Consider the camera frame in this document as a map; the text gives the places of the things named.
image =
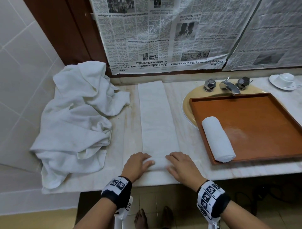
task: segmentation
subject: bare foot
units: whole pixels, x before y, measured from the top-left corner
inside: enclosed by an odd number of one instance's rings
[[[160,223],[160,226],[161,228],[171,229],[172,223],[173,223],[173,212],[168,206],[165,206],[162,212],[162,221]]]
[[[147,217],[143,209],[136,213],[134,220],[135,229],[148,229]]]

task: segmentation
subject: wristband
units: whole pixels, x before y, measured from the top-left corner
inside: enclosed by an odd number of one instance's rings
[[[231,198],[213,181],[206,181],[197,191],[197,207],[209,223],[209,228],[218,228],[220,214]]]
[[[118,176],[112,179],[101,193],[101,198],[108,198],[116,205],[117,210],[114,216],[121,220],[127,217],[133,201],[130,196],[131,188],[132,182],[128,178]]]

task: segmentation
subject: hand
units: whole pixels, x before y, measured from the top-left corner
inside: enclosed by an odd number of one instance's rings
[[[143,164],[143,161],[150,157],[149,154],[142,152],[132,154],[124,165],[121,176],[128,178],[133,183],[146,172],[147,168],[154,165],[154,161],[147,161]]]
[[[183,154],[182,152],[172,152],[166,156],[166,159],[173,164],[173,166],[167,167],[167,170],[175,180],[195,192],[197,192],[199,187],[207,180],[201,175],[189,155]]]

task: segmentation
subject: newspaper page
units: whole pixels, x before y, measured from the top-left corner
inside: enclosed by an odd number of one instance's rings
[[[262,0],[223,70],[300,66],[301,34],[301,0]]]
[[[259,0],[90,0],[113,75],[221,69]]]

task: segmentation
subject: faucet handle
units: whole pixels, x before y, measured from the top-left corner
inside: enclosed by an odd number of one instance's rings
[[[238,80],[237,86],[240,90],[244,90],[249,85],[249,77],[242,77]]]
[[[216,81],[213,79],[208,79],[204,83],[204,90],[206,92],[212,92],[215,87],[216,87]]]

